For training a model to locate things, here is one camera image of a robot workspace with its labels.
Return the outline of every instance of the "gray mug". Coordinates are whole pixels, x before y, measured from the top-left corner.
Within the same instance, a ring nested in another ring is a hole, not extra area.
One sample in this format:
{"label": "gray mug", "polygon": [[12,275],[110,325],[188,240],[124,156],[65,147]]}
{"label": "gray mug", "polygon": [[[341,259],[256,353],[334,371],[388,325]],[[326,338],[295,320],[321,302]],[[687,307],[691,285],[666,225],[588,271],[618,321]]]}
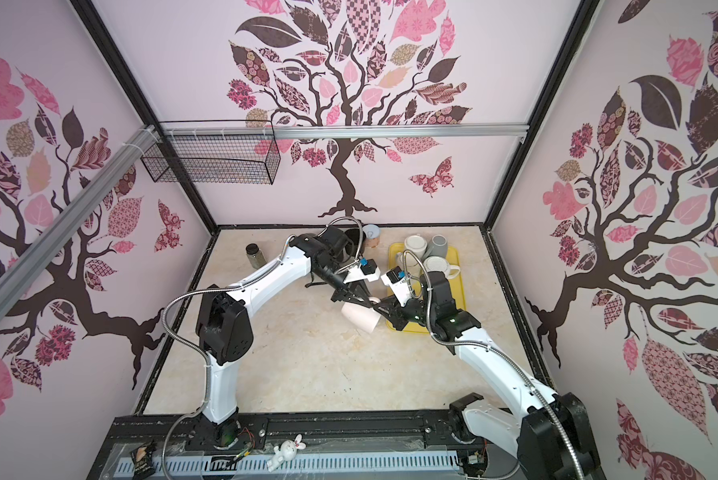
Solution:
{"label": "gray mug", "polygon": [[423,254],[422,260],[429,256],[441,256],[447,258],[447,238],[444,235],[434,235],[431,242],[428,243],[426,253]]}

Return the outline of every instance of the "mug handle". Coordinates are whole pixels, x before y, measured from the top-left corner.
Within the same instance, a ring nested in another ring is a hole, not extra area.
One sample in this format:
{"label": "mug handle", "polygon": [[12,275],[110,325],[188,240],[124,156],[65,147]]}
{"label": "mug handle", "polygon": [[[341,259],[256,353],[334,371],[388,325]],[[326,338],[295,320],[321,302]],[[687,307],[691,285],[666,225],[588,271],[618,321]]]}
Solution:
{"label": "mug handle", "polygon": [[457,278],[460,275],[460,267],[458,265],[450,265],[450,275],[447,275],[448,280]]}

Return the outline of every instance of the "yellow tray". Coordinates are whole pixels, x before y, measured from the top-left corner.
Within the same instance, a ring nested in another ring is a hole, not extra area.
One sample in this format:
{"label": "yellow tray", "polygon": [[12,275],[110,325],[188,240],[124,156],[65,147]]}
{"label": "yellow tray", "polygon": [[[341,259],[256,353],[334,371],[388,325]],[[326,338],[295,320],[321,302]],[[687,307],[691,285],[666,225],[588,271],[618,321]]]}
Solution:
{"label": "yellow tray", "polygon": [[[398,243],[398,244],[391,244],[391,246],[388,247],[388,269],[391,270],[397,265],[397,254],[400,254],[404,250],[404,244]],[[450,246],[447,249],[447,261],[450,262],[450,265],[460,265],[460,258],[457,254],[457,249],[453,246]],[[420,294],[421,292],[421,284],[413,281],[413,289],[415,290],[415,294]],[[463,293],[463,275],[458,275],[452,280],[450,280],[450,290],[452,291],[453,299],[455,299],[455,306],[459,309],[466,310],[466,296]],[[388,295],[393,295],[393,292],[391,289],[388,289]],[[386,326],[388,328],[396,331],[395,328],[393,328],[393,325],[391,322],[386,320]],[[426,331],[426,327],[422,325],[418,325],[414,322],[407,323],[407,326],[404,327],[403,332],[409,332],[409,333],[428,333]]]}

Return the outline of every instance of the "robotic arm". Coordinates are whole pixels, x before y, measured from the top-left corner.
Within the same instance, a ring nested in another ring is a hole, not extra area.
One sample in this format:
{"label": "robotic arm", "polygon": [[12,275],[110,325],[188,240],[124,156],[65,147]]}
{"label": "robotic arm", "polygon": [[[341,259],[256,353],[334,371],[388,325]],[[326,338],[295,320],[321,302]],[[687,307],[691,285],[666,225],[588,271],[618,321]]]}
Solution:
{"label": "robotic arm", "polygon": [[[571,393],[559,396],[501,351],[477,319],[456,308],[450,284],[441,272],[424,274],[422,295],[417,299],[411,295],[410,277],[399,267],[381,274],[374,260],[361,257],[361,238],[359,246],[351,246],[356,250],[350,259],[345,253],[349,242],[345,233],[332,225],[317,235],[291,237],[282,255],[236,284],[243,288],[204,294],[196,333],[199,347],[209,353],[211,362],[209,402],[203,410],[209,420],[223,425],[238,412],[236,379],[239,361],[253,341],[250,318],[287,285],[316,274],[335,289],[334,302],[373,309],[397,330],[408,322],[427,326],[434,340],[477,370],[495,390],[509,412],[477,394],[451,405],[450,426],[460,442],[488,439],[518,458],[528,480],[582,480],[599,469],[598,452],[580,400]],[[366,281],[379,279],[393,295],[373,303]],[[553,401],[549,404],[546,398]]]}

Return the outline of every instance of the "tree wall decal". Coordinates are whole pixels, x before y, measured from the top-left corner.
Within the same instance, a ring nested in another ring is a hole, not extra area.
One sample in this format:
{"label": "tree wall decal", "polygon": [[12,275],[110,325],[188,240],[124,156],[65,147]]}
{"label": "tree wall decal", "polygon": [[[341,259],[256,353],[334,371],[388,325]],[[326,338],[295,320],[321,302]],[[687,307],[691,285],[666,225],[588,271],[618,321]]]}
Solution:
{"label": "tree wall decal", "polygon": [[[263,14],[286,14],[295,25],[292,27],[274,16],[249,18],[239,25],[237,33],[248,32],[266,46],[249,48],[237,44],[236,39],[230,42],[234,62],[253,85],[233,80],[228,97],[240,108],[249,110],[248,125],[266,119],[277,125],[312,127],[339,123],[457,124],[470,110],[458,105],[433,107],[451,104],[467,88],[466,83],[444,84],[458,60],[444,58],[456,36],[449,14],[437,21],[446,7],[444,0],[433,0],[430,5],[427,0],[382,0],[391,6],[390,17],[381,14],[381,0],[346,0],[347,20],[342,24],[336,22],[342,12],[341,0],[284,2],[288,12],[280,2],[246,1]],[[394,17],[391,37],[378,40],[382,27]],[[431,33],[437,36],[424,39]],[[387,45],[399,37],[412,43],[398,45],[389,54]],[[276,51],[296,44],[305,49],[296,54],[298,58],[282,59],[284,54]],[[443,58],[434,62],[437,57]],[[275,106],[272,110],[254,108],[258,101],[269,98]],[[419,108],[418,101],[428,104],[427,107]],[[345,215],[377,211],[357,198],[357,189],[346,168],[349,159],[374,162],[379,150],[388,159],[399,162],[400,153],[415,155],[436,145],[431,137],[277,142],[280,151],[290,152],[293,164],[300,159],[313,168],[329,163],[330,174],[343,195],[320,217],[340,211]],[[267,148],[268,144],[264,144],[260,151]],[[442,181],[441,175],[410,178],[428,194],[450,186],[452,175],[447,174],[447,179]]]}
{"label": "tree wall decal", "polygon": [[[718,12],[707,15],[716,45]],[[565,264],[561,293],[551,310],[525,299],[540,321],[541,348],[547,337],[561,367],[558,329],[578,295],[594,290],[591,308],[604,307],[605,329],[624,319],[629,371],[638,368],[641,344],[642,368],[655,391],[705,436],[706,390],[718,413],[718,327],[712,316],[694,320],[681,307],[718,306],[718,293],[710,290],[718,285],[718,254],[700,254],[701,245],[718,249],[718,82],[710,81],[711,75],[718,79],[718,55],[713,50],[704,62],[695,40],[671,39],[671,75],[687,86],[660,75],[636,78],[640,109],[629,108],[615,91],[596,131],[584,124],[572,134],[573,159],[556,170],[561,181],[542,196],[550,214],[561,220],[551,233]],[[698,69],[706,66],[701,77]],[[699,84],[689,85],[690,80]],[[691,94],[689,105],[682,103],[680,88]],[[654,135],[642,134],[642,120],[656,127],[649,129]],[[663,140],[661,132],[668,133],[665,138],[681,132],[691,152]],[[675,294],[650,295],[655,287],[670,287]],[[642,320],[646,338],[634,330],[634,319]],[[714,353],[675,352],[657,340],[657,332],[674,348],[699,346]]]}
{"label": "tree wall decal", "polygon": [[[106,145],[108,132],[104,128],[85,140],[82,124],[73,109],[61,118],[56,98],[41,82],[27,74],[22,74],[21,79],[34,95],[37,113],[8,130],[5,141],[14,158],[10,159],[0,151],[0,278],[28,249],[37,233],[41,234],[54,216],[70,204],[72,182],[79,182],[84,188],[90,181],[82,172],[102,168],[111,155],[111,149]],[[16,96],[15,89],[23,93],[9,81],[10,66],[0,58],[0,88],[10,91],[13,97]],[[17,114],[8,113],[2,114],[0,120],[22,115],[20,110]],[[55,115],[60,120],[60,132],[58,121],[50,118]],[[35,145],[35,131],[41,138],[38,140],[41,145]],[[14,163],[19,156],[30,157],[20,159],[20,162],[28,162],[24,178],[21,178],[23,170],[16,168]],[[55,166],[62,166],[62,180],[53,181],[50,161]],[[109,333],[130,341],[135,388],[143,350],[154,350],[164,336],[154,339],[150,335],[159,315],[141,323],[127,316],[111,316],[108,312],[96,311],[91,297],[105,291],[101,277],[116,273],[104,259],[126,254],[135,246],[126,240],[140,218],[143,197],[126,197],[135,180],[136,170],[132,167],[47,266],[51,283],[20,299],[8,313],[8,319],[17,318],[18,321],[12,322],[14,326],[0,329],[0,336],[12,338],[2,358],[7,357],[5,361],[10,364],[12,376],[20,382],[41,390],[42,369],[53,362],[67,360],[74,342],[80,337]],[[162,220],[168,229],[168,224],[172,224],[173,229],[180,228],[180,219],[172,218],[168,210],[166,215],[169,218],[163,214]],[[177,234],[174,230],[171,233],[177,242]],[[106,236],[114,239],[108,243],[95,243]],[[5,261],[7,252],[10,259]]]}

